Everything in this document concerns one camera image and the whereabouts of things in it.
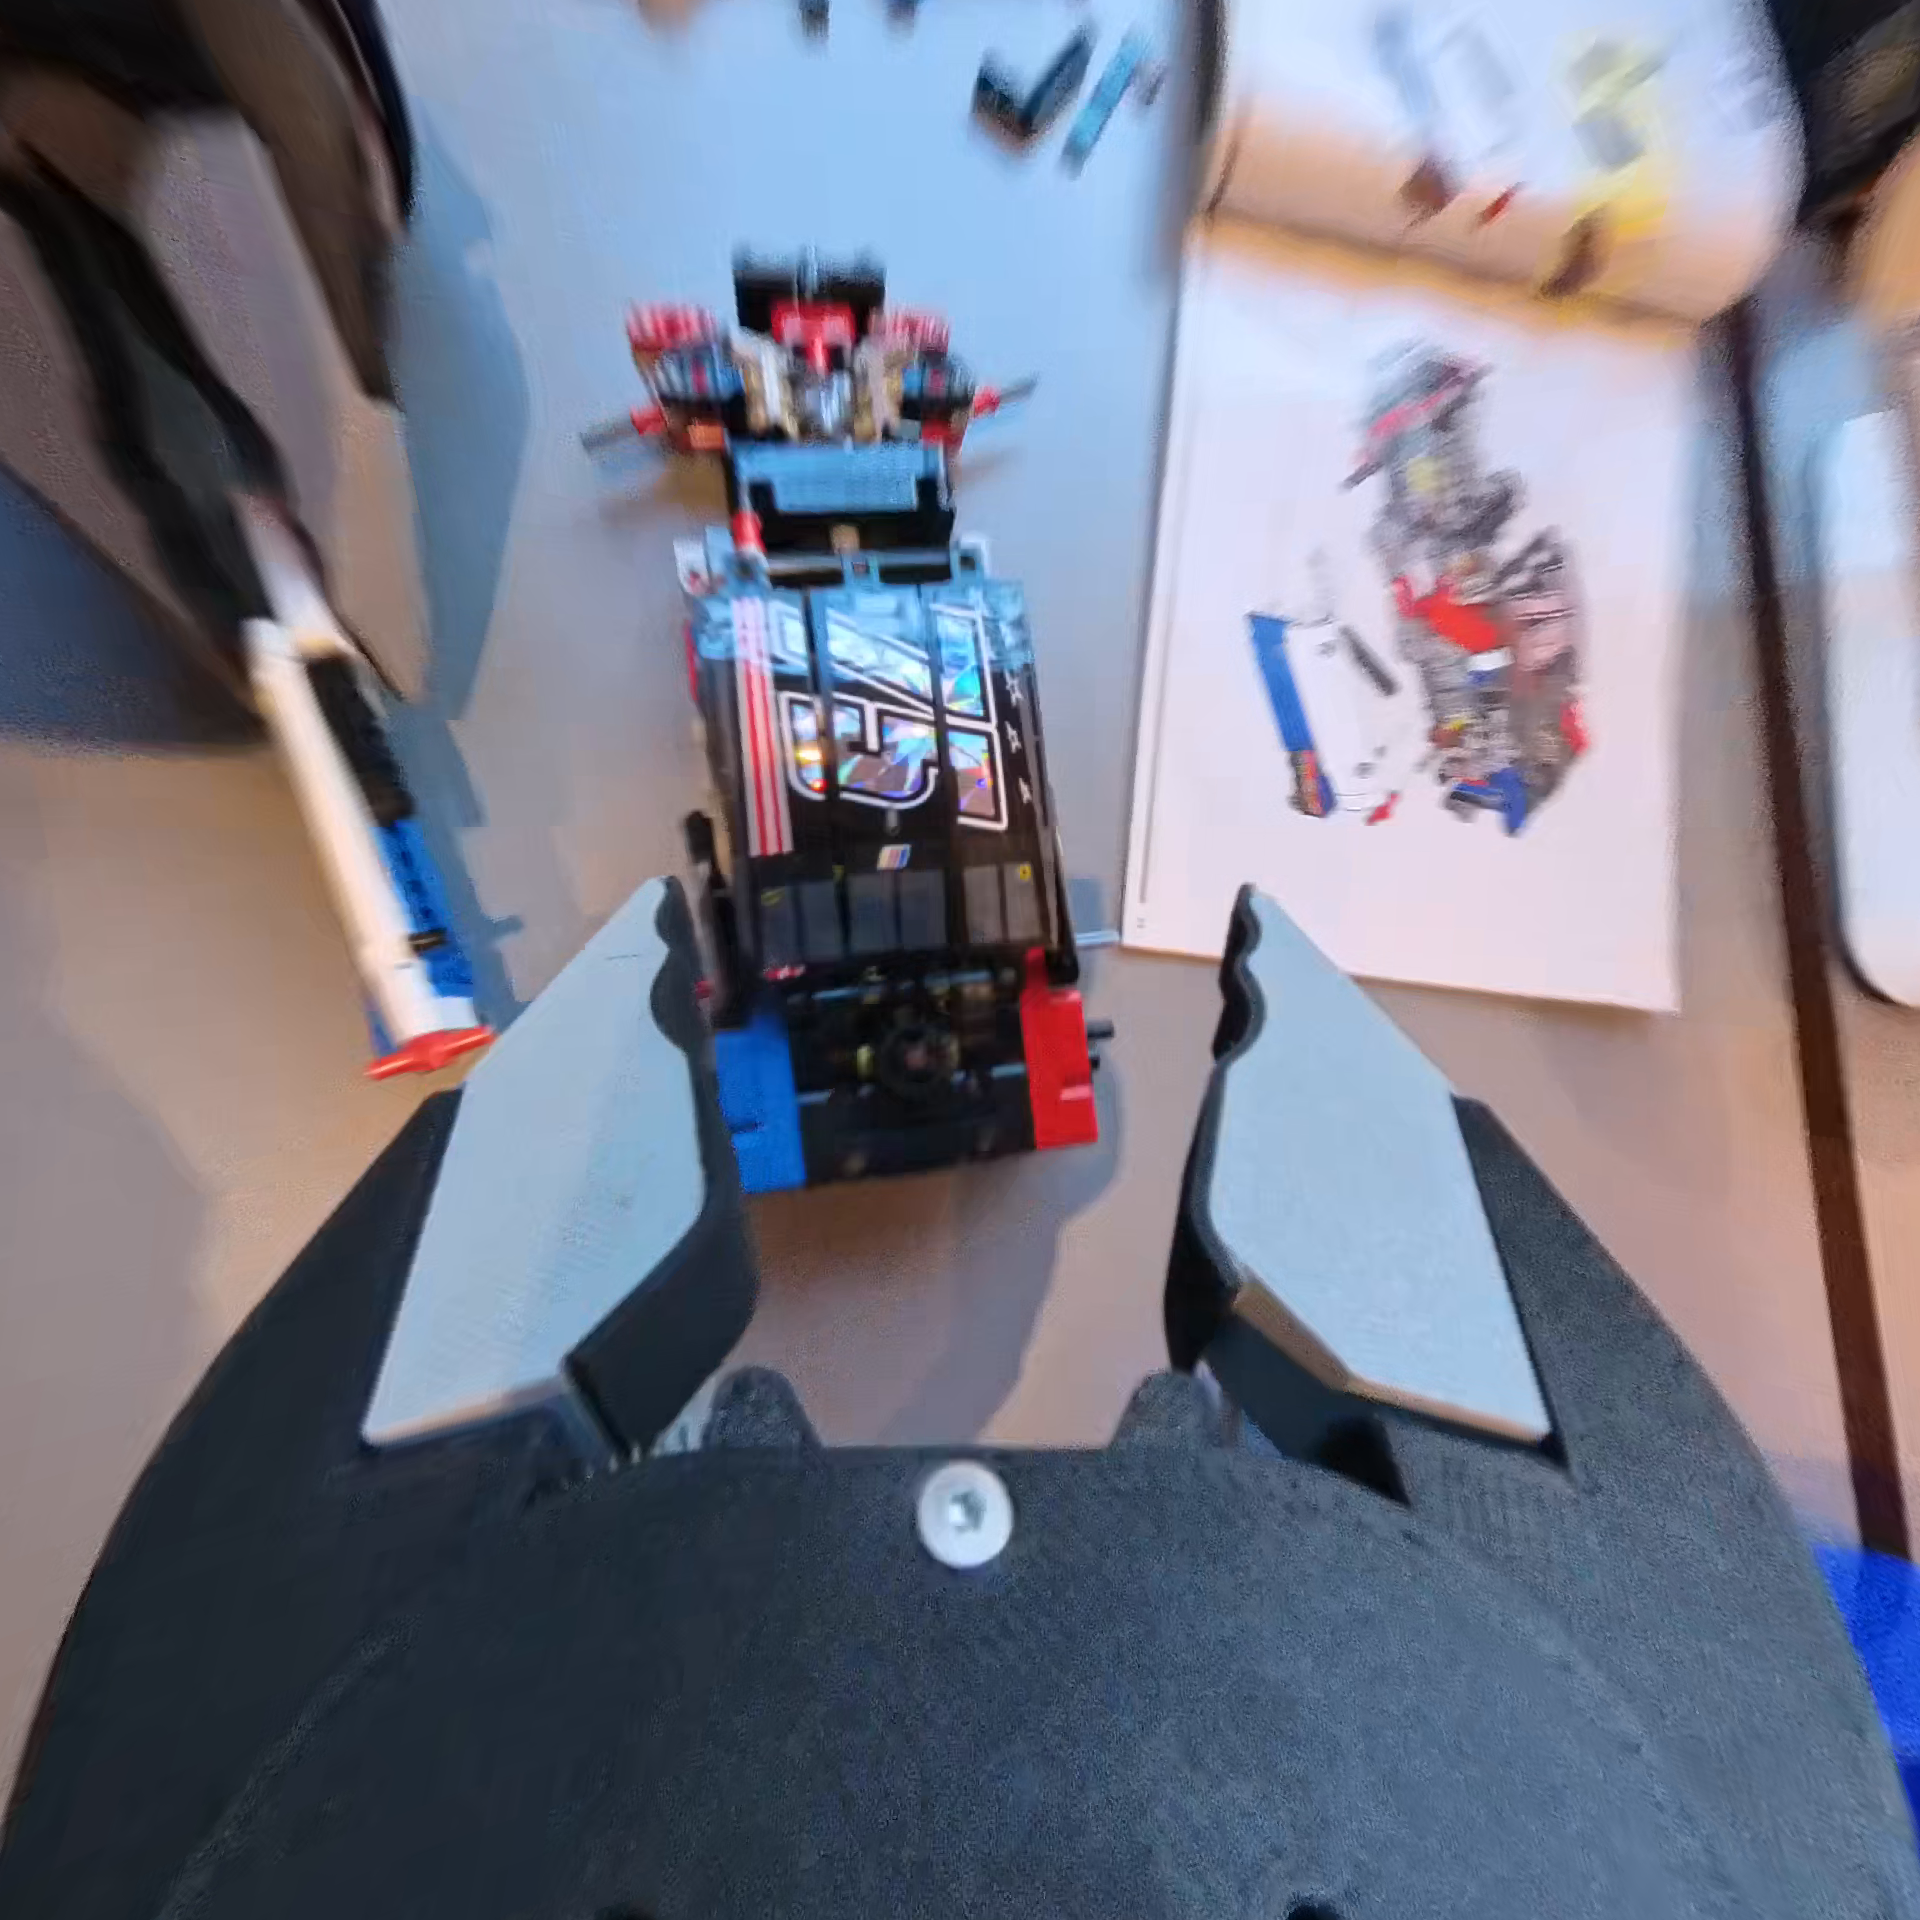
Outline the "black toy brick car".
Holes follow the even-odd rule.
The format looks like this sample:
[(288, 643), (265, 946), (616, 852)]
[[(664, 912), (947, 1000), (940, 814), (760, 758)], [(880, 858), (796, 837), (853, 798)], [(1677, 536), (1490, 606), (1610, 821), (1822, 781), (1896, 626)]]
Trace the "black toy brick car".
[(734, 315), (627, 310), (645, 401), (583, 433), (711, 465), (674, 544), (708, 804), (684, 817), (748, 1196), (1099, 1139), (1029, 599), (957, 528), (978, 379), (872, 252), (734, 251)]

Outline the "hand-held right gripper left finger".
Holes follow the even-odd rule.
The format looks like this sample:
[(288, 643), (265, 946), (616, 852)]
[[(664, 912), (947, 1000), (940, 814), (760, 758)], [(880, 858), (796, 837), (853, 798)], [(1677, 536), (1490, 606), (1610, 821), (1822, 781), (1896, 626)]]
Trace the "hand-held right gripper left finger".
[(755, 1301), (700, 938), (657, 875), (469, 1070), (363, 1444), (550, 1416), (586, 1454), (673, 1448)]

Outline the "white blue brick side panel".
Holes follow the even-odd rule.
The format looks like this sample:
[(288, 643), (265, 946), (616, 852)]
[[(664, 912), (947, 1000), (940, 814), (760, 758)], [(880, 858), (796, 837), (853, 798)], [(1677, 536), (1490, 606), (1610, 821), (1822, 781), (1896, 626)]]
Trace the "white blue brick side panel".
[(245, 667), (347, 938), (367, 1076), (458, 1069), (493, 1047), (493, 1028), (388, 738), (384, 677), (332, 611), (288, 515), (235, 493), (231, 516), (265, 599), (240, 623)]

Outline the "pile of loose brick pieces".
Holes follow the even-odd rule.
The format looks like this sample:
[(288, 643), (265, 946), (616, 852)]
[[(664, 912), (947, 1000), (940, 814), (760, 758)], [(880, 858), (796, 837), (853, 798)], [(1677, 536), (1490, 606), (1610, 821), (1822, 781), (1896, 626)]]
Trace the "pile of loose brick pieces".
[(762, 196), (853, 204), (967, 167), (1063, 157), (1177, 90), (1185, 4), (623, 4), (659, 69), (649, 97), (700, 157)]

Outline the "blue object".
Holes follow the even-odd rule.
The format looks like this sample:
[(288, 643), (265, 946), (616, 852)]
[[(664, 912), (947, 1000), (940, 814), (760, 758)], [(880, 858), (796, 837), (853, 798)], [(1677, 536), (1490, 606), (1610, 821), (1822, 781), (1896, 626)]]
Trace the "blue object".
[(1916, 1562), (1831, 1543), (1815, 1543), (1813, 1553), (1867, 1674), (1916, 1821)]

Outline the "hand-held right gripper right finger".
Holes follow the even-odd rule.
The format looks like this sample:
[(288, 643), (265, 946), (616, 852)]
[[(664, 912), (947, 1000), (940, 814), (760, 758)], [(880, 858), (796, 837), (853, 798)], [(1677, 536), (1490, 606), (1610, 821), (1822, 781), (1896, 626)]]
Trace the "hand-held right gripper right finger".
[(1552, 1447), (1452, 1082), (1257, 885), (1221, 957), (1163, 1340), (1282, 1451), (1387, 1417)]

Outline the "grey desk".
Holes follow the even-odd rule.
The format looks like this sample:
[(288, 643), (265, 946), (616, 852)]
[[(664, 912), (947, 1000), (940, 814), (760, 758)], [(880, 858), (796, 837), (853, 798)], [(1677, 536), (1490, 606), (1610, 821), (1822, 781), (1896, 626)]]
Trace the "grey desk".
[[(384, 4), (418, 140), (395, 386), (434, 656), (399, 711), (489, 1018), (645, 875), (700, 781), (670, 541), (708, 506), (579, 433), (632, 392), (627, 300), (721, 302), (736, 245), (869, 246), (985, 378), (967, 522), (1026, 578), (1090, 1000), (1094, 1150), (755, 1202), (745, 1357), (832, 1444), (1090, 1444), (1160, 1347), (1160, 1264), (1213, 973), (1115, 946), (1192, 4), (1094, 4), (1171, 61), (1083, 172), (972, 121), (1069, 4)], [(1809, 1164), (1737, 392), (1694, 386), (1673, 1018), (1376, 986), (1485, 1099), (1705, 1363), (1815, 1534), (1858, 1538)], [(162, 1434), (435, 1082), (364, 1079), (360, 995), (297, 804), (109, 573), (4, 487), (4, 1787)]]

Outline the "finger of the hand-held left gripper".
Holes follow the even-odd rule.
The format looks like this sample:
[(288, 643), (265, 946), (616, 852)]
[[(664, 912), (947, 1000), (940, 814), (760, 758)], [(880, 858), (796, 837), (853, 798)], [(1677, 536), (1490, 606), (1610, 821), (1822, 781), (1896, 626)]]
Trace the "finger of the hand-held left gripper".
[(225, 100), (271, 161), (360, 389), (394, 404), (394, 258), (414, 137), (377, 4), (182, 4)]
[(231, 495), (300, 528), (395, 692), (395, 401), (364, 395), (235, 107), (4, 92), (4, 475), (240, 704)]

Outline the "white rounded object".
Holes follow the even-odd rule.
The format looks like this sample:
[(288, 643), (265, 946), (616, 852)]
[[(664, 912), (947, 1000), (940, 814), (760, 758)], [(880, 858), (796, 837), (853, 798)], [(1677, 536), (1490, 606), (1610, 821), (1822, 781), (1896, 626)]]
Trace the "white rounded object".
[(1916, 456), (1902, 404), (1813, 462), (1835, 925), (1862, 984), (1916, 1010)]

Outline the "open instruction booklet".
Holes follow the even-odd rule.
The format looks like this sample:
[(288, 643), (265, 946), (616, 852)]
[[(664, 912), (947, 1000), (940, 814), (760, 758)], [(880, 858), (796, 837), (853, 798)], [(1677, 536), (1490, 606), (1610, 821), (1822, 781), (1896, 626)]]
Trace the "open instruction booklet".
[(1763, 4), (1213, 4), (1122, 938), (1677, 1010), (1701, 331), (1802, 150)]

